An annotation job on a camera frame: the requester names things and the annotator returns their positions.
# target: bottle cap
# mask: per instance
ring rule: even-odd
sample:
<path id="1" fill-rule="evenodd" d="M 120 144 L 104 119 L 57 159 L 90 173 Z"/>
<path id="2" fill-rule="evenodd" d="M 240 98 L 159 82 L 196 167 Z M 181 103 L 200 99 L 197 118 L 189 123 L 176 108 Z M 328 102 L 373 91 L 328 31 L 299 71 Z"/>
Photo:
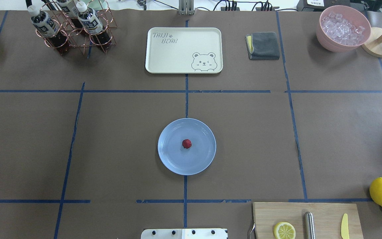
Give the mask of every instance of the bottle cap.
<path id="1" fill-rule="evenodd" d="M 39 12 L 41 11 L 41 8 L 35 6 L 35 5 L 30 5 L 28 7 L 28 12 L 29 14 L 32 16 L 32 17 L 35 17 L 37 15 L 39 15 Z"/>
<path id="2" fill-rule="evenodd" d="M 78 3 L 76 3 L 76 8 L 78 8 L 79 12 L 85 12 L 86 9 L 88 9 L 88 7 L 86 6 L 86 3 L 81 1 L 78 1 Z"/>

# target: lemon slice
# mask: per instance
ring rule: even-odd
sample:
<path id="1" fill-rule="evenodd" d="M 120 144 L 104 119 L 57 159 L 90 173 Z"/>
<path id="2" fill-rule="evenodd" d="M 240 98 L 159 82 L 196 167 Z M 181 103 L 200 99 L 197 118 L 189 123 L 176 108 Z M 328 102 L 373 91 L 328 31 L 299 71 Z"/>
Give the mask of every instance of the lemon slice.
<path id="1" fill-rule="evenodd" d="M 273 228 L 273 234 L 276 239 L 294 239 L 296 237 L 296 230 L 293 225 L 281 221 Z"/>

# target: ice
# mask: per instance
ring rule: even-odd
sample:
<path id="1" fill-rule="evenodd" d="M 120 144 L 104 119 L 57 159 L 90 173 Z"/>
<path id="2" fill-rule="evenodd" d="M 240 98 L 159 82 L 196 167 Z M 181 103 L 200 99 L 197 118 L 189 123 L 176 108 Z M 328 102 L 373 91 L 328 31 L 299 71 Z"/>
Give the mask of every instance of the ice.
<path id="1" fill-rule="evenodd" d="M 343 45 L 359 45 L 364 39 L 363 26 L 354 26 L 342 14 L 330 12 L 327 17 L 321 21 L 321 27 L 324 32 L 333 41 Z"/>

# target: bottle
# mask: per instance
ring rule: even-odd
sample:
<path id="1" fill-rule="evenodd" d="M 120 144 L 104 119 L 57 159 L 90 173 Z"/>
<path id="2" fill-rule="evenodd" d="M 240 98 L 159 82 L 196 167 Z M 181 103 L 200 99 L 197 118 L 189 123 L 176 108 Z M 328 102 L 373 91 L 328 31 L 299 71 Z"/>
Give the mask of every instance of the bottle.
<path id="1" fill-rule="evenodd" d="M 98 47 L 102 51 L 107 51 L 111 45 L 110 36 L 107 30 L 103 31 L 104 27 L 94 9 L 86 6 L 86 3 L 78 1 L 76 7 L 79 11 L 78 19 L 82 22 L 82 25 L 92 35 L 94 43 L 99 44 Z"/>
<path id="2" fill-rule="evenodd" d="M 72 22 L 73 26 L 82 29 L 83 26 L 78 19 L 78 9 L 76 8 L 76 3 L 74 0 L 57 0 L 57 4 L 60 6 L 62 11 L 67 15 Z"/>
<path id="3" fill-rule="evenodd" d="M 47 12 L 41 11 L 39 7 L 30 5 L 28 12 L 31 15 L 32 24 L 45 39 L 50 41 L 57 51 L 63 55 L 70 50 L 67 36 L 60 32 L 57 24 L 50 18 Z"/>

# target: bear drawing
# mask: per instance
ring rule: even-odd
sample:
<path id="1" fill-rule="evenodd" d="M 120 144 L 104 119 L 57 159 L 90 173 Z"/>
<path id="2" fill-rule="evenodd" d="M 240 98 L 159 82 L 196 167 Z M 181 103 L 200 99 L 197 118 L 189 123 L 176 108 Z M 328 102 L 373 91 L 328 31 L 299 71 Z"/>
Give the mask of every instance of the bear drawing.
<path id="1" fill-rule="evenodd" d="M 198 52 L 193 53 L 194 61 L 191 64 L 191 67 L 194 71 L 214 71 L 217 67 L 215 61 L 215 53 L 211 52 L 207 55 L 200 54 Z"/>

